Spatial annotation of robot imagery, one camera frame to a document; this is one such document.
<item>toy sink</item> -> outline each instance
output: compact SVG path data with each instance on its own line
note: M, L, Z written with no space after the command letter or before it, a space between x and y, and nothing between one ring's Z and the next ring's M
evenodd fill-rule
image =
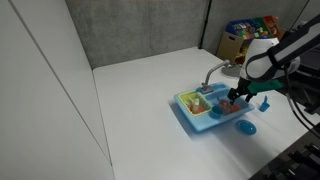
M212 87L213 92L207 94L202 94L200 88L198 88L193 91L179 93L174 96L179 108L197 132L204 131L232 120L254 109L254 106L251 103L247 103L242 97L240 97L236 99L234 103L240 107L240 110L227 114L223 113L218 118L212 116L211 108L213 106L218 106L219 101L221 100L229 100L227 95L230 87L223 82L215 83L210 86ZM199 99L202 109L200 112L194 114L190 109L190 106L196 98Z

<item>blue toy sink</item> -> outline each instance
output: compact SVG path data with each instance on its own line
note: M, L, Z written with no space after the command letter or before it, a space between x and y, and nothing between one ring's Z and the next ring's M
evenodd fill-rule
M227 95L230 87L223 82L215 83L210 86L212 87L213 92L208 94L202 94L198 88L196 90L179 93L174 96L174 99L183 114L187 117L190 124L197 132L204 131L208 128L232 120L254 109L254 106L251 103L247 103L240 97L236 99L234 103L240 107L240 110L232 113L221 114L221 116L215 118L216 116L212 116L211 108L213 106L218 106L219 100L229 100ZM197 114L194 114L190 109L190 105L195 98L200 100L200 105L203 107L202 111Z

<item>silver faucet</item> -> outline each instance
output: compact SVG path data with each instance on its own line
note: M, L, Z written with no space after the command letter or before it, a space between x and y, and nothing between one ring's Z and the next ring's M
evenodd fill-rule
M222 66L227 67L229 64L230 64L230 61L229 60L225 60L222 63L220 63L217 66L215 66L212 69L210 69L210 71L208 72L207 77L206 77L206 82L205 83L201 83L201 85L202 85L202 88L201 88L202 94L207 94L209 92L213 92L213 89L211 88L211 86L208 85L211 73L213 71L219 69Z

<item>white wall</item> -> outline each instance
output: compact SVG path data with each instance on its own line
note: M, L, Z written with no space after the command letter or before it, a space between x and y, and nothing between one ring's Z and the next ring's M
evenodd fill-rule
M301 24L301 21L309 21L320 13L320 0L310 0L302 11L293 28Z
M91 68L64 0L12 0L104 153L106 134Z
M103 151L5 0L0 23L0 179L114 180Z

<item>white tabletop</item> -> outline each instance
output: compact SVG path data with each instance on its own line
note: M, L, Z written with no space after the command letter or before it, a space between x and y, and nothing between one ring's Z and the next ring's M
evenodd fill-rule
M255 135L239 134L238 119L194 134L173 96L199 87L220 62L190 48L94 70L117 180L248 179L307 131L285 96L269 91L251 100L259 107L268 95L265 113L256 108L238 118L254 123ZM220 69L209 84L221 81L237 84Z

